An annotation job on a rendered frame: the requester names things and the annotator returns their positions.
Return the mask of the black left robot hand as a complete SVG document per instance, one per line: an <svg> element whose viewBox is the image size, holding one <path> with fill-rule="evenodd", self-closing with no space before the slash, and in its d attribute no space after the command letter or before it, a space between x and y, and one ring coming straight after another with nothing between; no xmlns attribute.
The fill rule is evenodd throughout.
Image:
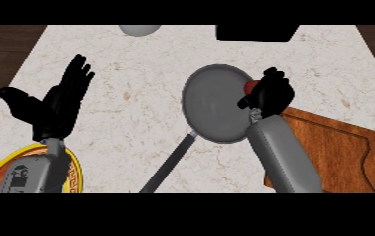
<svg viewBox="0 0 375 236"><path fill-rule="evenodd" d="M32 140L63 140L74 132L81 104L94 78L87 58L77 54L62 80L38 100L15 87L0 88L12 116L32 126Z"/></svg>

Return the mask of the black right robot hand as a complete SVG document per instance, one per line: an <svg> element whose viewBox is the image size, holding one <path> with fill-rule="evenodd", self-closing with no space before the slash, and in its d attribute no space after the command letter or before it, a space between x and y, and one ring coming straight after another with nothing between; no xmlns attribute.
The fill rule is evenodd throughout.
<svg viewBox="0 0 375 236"><path fill-rule="evenodd" d="M283 72L270 67L251 93L239 100L237 106L240 109L260 109L263 118L267 118L283 112L292 98L294 91Z"/></svg>

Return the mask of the red tomato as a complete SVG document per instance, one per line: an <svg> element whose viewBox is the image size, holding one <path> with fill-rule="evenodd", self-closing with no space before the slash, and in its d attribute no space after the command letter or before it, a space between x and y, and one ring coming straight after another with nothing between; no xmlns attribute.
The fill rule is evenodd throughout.
<svg viewBox="0 0 375 236"><path fill-rule="evenodd" d="M251 94L252 89L254 89L254 87L257 86L258 83L260 83L258 80L252 80L252 81L246 82L245 87L243 87L243 91L245 91L246 95Z"/></svg>

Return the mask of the grey frying pan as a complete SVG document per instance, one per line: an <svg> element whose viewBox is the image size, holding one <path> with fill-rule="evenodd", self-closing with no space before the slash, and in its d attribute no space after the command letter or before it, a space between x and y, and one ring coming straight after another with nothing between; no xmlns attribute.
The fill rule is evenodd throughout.
<svg viewBox="0 0 375 236"><path fill-rule="evenodd" d="M236 67L212 64L199 68L181 89L181 112L192 132L186 135L140 193L153 193L184 156L196 137L218 144L246 138L249 112L237 107L251 77Z"/></svg>

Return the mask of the brown wooden cutting board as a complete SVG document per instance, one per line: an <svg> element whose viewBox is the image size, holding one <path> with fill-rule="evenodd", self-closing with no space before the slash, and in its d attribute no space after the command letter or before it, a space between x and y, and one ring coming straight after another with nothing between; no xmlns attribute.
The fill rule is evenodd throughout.
<svg viewBox="0 0 375 236"><path fill-rule="evenodd" d="M328 193L375 193L375 130L288 108L280 117L317 169Z"/></svg>

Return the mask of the black appliance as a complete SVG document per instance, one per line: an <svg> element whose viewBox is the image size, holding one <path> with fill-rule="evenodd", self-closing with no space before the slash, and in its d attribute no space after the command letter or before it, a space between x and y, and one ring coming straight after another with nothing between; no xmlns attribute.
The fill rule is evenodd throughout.
<svg viewBox="0 0 375 236"><path fill-rule="evenodd" d="M220 41L286 42L298 25L218 25Z"/></svg>

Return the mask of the yellow rimmed plate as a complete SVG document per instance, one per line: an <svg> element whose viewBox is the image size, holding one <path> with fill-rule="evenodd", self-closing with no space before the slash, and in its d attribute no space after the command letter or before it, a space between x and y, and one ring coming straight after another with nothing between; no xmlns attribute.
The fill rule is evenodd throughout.
<svg viewBox="0 0 375 236"><path fill-rule="evenodd" d="M0 184L3 183L3 178L6 175L7 168L12 162L25 156L34 154L44 154L47 152L47 146L34 143L13 151L3 159L0 159ZM79 164L78 157L71 149L66 149L66 153L71 155L71 167L68 173L68 179L62 188L62 193L81 193L84 190L84 175L82 167Z"/></svg>

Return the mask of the grey round bowl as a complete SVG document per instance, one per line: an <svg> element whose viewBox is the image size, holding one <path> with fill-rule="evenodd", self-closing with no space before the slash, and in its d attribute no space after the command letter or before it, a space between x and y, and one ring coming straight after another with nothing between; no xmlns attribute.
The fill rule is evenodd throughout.
<svg viewBox="0 0 375 236"><path fill-rule="evenodd" d="M159 25L119 25L119 28L127 35L143 37L159 29Z"/></svg>

